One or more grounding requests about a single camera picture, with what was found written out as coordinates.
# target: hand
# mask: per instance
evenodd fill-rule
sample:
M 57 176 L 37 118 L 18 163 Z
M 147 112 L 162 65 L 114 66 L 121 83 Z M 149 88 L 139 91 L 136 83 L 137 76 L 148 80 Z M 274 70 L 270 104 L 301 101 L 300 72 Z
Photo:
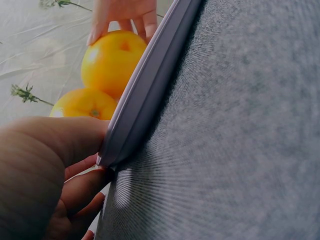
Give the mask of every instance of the hand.
M 90 117 L 31 117 L 0 128 L 1 239 L 93 239 L 86 231 L 114 172 L 75 175 L 95 164 L 107 125 Z
M 148 43 L 157 30 L 157 0 L 94 0 L 93 21 L 87 45 L 94 44 L 117 21 L 122 30 L 133 31 L 131 20 Z

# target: finger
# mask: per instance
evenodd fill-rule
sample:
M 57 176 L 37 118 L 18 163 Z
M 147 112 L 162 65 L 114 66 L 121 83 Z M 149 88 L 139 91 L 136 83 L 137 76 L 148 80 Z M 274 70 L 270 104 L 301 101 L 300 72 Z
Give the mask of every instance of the finger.
M 65 205 L 68 216 L 76 214 L 87 206 L 114 176 L 115 172 L 111 168 L 96 169 L 67 181 L 60 199 Z
M 67 181 L 75 175 L 93 167 L 96 164 L 97 156 L 98 154 L 88 156 L 86 159 L 67 167 L 64 171 L 64 181 Z
M 92 26 L 88 40 L 86 42 L 87 45 L 94 44 L 102 36 L 105 25 L 107 24 L 109 7 L 109 0 L 93 1 Z
M 135 25 L 138 35 L 146 41 L 147 39 L 144 20 L 142 18 L 136 18 L 133 20 L 133 23 Z
M 108 122 L 94 117 L 29 117 L 6 127 L 28 136 L 47 161 L 56 165 L 58 157 L 65 168 L 96 154 L 107 128 Z
M 109 31 L 109 25 L 110 25 L 110 22 L 107 22 L 105 25 L 104 25 L 104 28 L 103 28 L 103 31 L 102 31 L 102 37 L 105 36 L 108 31 Z
M 83 236 L 83 238 L 81 240 L 94 240 L 95 238 L 95 234 L 93 231 L 88 230 L 86 231 L 85 235 Z
M 156 10 L 144 14 L 142 19 L 144 23 L 146 41 L 149 43 L 158 27 Z
M 99 192 L 88 206 L 70 218 L 70 236 L 72 236 L 70 239 L 80 239 L 82 236 L 87 235 L 86 231 L 103 208 L 104 200 L 105 195 Z
M 121 30 L 133 32 L 132 24 L 129 19 L 118 21 Z

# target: gray felt surface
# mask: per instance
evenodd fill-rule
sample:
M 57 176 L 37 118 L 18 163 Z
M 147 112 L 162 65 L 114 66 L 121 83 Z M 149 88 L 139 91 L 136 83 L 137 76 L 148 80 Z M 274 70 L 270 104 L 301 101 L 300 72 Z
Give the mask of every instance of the gray felt surface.
M 203 1 L 96 239 L 320 239 L 319 34 L 319 0 Z

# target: orange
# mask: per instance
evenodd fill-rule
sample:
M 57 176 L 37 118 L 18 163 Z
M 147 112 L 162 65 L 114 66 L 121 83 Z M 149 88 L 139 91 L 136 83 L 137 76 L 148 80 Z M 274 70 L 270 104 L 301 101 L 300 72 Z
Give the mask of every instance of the orange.
M 94 88 L 119 99 L 147 44 L 130 31 L 111 31 L 86 50 L 81 78 L 86 88 Z
M 94 117 L 110 120 L 117 103 L 108 94 L 96 89 L 82 88 L 63 95 L 53 106 L 50 117 Z

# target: white backdrop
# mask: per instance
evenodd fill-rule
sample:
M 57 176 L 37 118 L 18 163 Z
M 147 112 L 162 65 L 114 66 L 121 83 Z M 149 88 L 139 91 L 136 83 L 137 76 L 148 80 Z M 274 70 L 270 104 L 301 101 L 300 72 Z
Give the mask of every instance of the white backdrop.
M 74 0 L 92 9 L 92 0 Z M 164 15 L 172 0 L 158 0 Z M 81 62 L 92 12 L 73 5 L 40 9 L 39 0 L 0 0 L 0 126 L 25 116 L 47 116 L 44 103 L 22 103 L 11 84 L 33 85 L 32 93 L 55 103 L 82 87 Z M 110 30 L 118 28 L 111 23 Z

